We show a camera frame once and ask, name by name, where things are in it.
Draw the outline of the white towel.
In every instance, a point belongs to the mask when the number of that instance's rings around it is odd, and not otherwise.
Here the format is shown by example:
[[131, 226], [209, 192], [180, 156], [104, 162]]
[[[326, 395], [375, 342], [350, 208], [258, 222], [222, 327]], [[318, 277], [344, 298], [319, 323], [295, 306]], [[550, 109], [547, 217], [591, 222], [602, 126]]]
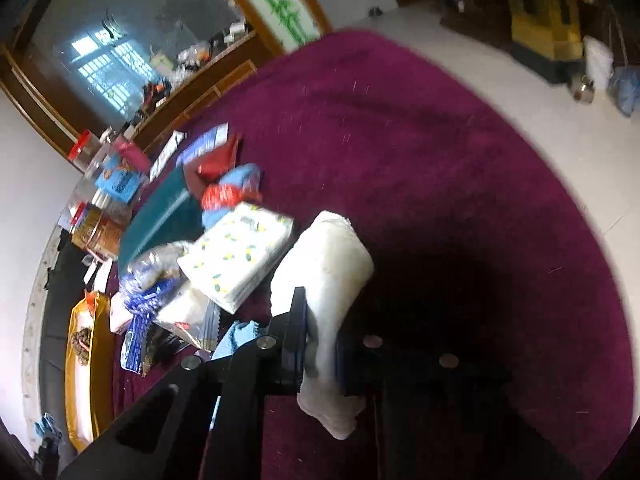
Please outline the white towel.
[[355, 431], [364, 408], [363, 400], [345, 396], [338, 385], [337, 335], [373, 272], [372, 257], [350, 221], [324, 210], [299, 235], [270, 283], [272, 316], [291, 310], [294, 289], [305, 289], [307, 342], [297, 403], [336, 440]]

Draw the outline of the white paper card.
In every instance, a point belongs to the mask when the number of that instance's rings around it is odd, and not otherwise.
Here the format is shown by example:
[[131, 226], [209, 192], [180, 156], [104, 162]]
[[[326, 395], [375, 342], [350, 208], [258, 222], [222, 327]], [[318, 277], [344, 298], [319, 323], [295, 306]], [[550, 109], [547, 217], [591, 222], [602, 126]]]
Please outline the white paper card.
[[174, 130], [171, 133], [171, 136], [160, 150], [160, 154], [157, 155], [157, 158], [152, 163], [149, 173], [150, 181], [154, 181], [162, 173], [168, 160], [178, 150], [179, 145], [185, 137], [186, 134], [182, 131]]

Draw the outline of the blue patterned plastic bag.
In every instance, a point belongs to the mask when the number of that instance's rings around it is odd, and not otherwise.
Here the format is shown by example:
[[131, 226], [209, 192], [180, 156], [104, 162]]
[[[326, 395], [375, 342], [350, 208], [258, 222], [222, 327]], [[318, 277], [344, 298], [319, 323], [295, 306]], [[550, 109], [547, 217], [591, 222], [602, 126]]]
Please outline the blue patterned plastic bag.
[[130, 261], [119, 278], [118, 291], [126, 310], [132, 315], [120, 352], [120, 367], [142, 375], [146, 342], [152, 323], [160, 310], [175, 298], [186, 277], [178, 265], [191, 243], [172, 242], [156, 246]]

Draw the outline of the clear snack packet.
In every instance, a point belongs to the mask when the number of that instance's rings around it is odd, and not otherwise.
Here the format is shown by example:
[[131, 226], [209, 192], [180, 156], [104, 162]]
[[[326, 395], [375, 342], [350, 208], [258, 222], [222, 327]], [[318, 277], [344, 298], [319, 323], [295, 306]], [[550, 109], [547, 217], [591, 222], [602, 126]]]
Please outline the clear snack packet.
[[218, 344], [220, 315], [220, 307], [186, 281], [160, 309], [154, 323], [197, 349], [213, 352]]

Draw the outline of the white leaf-print tissue pack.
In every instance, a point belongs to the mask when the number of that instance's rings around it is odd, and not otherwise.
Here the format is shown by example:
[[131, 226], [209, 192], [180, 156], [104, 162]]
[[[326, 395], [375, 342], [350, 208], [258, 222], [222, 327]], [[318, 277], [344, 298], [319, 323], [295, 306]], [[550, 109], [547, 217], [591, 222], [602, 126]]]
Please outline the white leaf-print tissue pack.
[[294, 220], [240, 203], [207, 230], [178, 266], [191, 284], [233, 314], [288, 248]]

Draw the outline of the bamboo painted glass panel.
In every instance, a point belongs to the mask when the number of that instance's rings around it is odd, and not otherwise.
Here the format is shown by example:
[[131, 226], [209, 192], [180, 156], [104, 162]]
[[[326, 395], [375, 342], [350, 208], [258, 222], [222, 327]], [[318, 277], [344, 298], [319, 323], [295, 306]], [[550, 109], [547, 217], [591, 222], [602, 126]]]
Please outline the bamboo painted glass panel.
[[321, 37], [320, 26], [303, 0], [248, 0], [286, 53]]

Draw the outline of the golden wooden pillar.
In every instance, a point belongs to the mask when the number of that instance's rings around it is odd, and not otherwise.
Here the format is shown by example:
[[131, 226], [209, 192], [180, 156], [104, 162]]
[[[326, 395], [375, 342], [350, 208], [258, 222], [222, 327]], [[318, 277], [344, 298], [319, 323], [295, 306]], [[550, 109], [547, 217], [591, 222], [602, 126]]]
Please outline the golden wooden pillar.
[[582, 69], [577, 0], [509, 0], [511, 54], [549, 84], [569, 84]]

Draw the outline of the blue white flat packet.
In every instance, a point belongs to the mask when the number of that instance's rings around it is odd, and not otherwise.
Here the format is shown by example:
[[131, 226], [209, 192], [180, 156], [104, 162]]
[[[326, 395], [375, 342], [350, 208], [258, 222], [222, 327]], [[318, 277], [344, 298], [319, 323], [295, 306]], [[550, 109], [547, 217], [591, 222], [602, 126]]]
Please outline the blue white flat packet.
[[229, 124], [225, 122], [204, 132], [196, 138], [176, 159], [177, 166], [187, 165], [192, 160], [219, 148], [228, 141]]

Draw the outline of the wooden framed glass partition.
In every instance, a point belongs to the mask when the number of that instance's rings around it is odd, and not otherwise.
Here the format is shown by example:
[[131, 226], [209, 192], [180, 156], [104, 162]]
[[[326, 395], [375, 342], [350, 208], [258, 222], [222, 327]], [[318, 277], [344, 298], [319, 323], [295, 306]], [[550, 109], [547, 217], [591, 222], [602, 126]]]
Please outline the wooden framed glass partition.
[[[303, 0], [322, 35], [318, 0]], [[149, 150], [287, 54], [248, 0], [1, 0], [1, 87], [55, 153], [129, 126]]]

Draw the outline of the clear jar red lid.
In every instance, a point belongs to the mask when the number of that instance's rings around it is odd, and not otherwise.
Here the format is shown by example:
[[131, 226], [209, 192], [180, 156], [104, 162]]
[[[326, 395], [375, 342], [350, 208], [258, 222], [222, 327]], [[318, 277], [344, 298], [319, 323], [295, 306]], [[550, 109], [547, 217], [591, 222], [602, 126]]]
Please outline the clear jar red lid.
[[100, 139], [89, 129], [84, 130], [67, 154], [67, 159], [80, 171], [86, 171], [102, 148]]

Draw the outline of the maroon velvet tablecloth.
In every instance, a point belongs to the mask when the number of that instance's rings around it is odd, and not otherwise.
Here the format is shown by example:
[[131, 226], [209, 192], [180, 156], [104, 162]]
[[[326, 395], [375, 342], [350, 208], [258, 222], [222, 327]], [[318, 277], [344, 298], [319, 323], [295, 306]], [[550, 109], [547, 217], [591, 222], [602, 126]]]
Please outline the maroon velvet tablecloth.
[[580, 472], [631, 427], [634, 372], [612, 272], [562, 183], [488, 104], [372, 32], [273, 61], [184, 125], [228, 122], [266, 206], [344, 214], [374, 274], [349, 328], [457, 353]]

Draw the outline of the teal rectangular box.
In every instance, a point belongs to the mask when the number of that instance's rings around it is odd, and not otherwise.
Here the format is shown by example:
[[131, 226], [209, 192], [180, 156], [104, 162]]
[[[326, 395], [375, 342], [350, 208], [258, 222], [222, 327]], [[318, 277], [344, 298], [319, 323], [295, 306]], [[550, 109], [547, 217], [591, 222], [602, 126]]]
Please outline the teal rectangular box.
[[159, 184], [132, 217], [119, 243], [118, 275], [147, 250], [172, 242], [194, 242], [204, 232], [200, 200], [189, 185], [204, 190], [203, 182], [183, 166], [176, 167]]

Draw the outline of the rolled light blue towel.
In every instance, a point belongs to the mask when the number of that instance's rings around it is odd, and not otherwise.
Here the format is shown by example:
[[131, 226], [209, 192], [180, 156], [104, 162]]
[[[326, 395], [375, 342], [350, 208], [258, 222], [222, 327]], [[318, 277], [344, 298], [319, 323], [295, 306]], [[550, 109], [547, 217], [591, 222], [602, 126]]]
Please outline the rolled light blue towel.
[[254, 341], [257, 338], [264, 336], [265, 333], [265, 327], [260, 326], [255, 321], [233, 322], [218, 342], [213, 353], [212, 360], [220, 360], [228, 358], [228, 356], [232, 356], [232, 354], [242, 347], [243, 344]]

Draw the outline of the white plastic bucket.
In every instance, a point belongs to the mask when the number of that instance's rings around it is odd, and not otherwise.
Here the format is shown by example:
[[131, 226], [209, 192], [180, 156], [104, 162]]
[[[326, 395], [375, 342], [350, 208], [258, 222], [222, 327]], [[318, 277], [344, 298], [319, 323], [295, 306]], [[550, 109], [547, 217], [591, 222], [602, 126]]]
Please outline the white plastic bucket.
[[602, 41], [585, 36], [586, 76], [593, 83], [594, 90], [605, 91], [613, 73], [613, 52]]

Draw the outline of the clear jar blue label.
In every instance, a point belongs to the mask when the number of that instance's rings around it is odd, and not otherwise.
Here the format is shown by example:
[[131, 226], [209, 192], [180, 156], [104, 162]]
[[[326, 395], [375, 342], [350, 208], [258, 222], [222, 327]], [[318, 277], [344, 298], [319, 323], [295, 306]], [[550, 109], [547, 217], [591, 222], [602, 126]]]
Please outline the clear jar blue label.
[[106, 195], [129, 205], [145, 185], [145, 174], [138, 171], [119, 153], [96, 155], [86, 175]]

